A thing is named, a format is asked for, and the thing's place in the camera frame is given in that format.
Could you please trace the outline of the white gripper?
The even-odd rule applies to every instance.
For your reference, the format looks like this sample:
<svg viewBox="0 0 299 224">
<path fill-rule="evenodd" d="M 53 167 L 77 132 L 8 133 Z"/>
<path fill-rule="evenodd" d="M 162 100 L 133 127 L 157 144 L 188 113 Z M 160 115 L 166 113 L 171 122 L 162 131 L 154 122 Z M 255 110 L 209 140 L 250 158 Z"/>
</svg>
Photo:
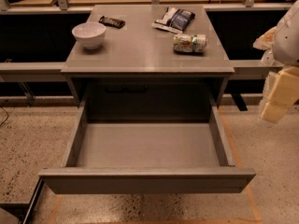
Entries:
<svg viewBox="0 0 299 224">
<path fill-rule="evenodd" d="M 264 66 L 281 64 L 274 41 L 277 27 L 274 26 L 254 42 L 255 49 L 263 50 L 261 63 Z M 278 73 L 270 72 L 263 86 L 259 119 L 277 124 L 289 108 L 299 100 L 299 68 L 287 66 Z"/>
</svg>

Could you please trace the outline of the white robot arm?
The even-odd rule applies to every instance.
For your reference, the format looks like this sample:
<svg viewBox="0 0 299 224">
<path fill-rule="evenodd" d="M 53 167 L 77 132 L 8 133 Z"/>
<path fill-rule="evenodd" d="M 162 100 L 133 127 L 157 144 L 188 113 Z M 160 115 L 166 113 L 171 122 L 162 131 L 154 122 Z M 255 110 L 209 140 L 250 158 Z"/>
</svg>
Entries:
<svg viewBox="0 0 299 224">
<path fill-rule="evenodd" d="M 261 35 L 253 47 L 264 51 L 261 63 L 283 68 L 270 72 L 263 87 L 259 119 L 277 124 L 299 100 L 299 1 L 296 1 L 278 24 Z"/>
</svg>

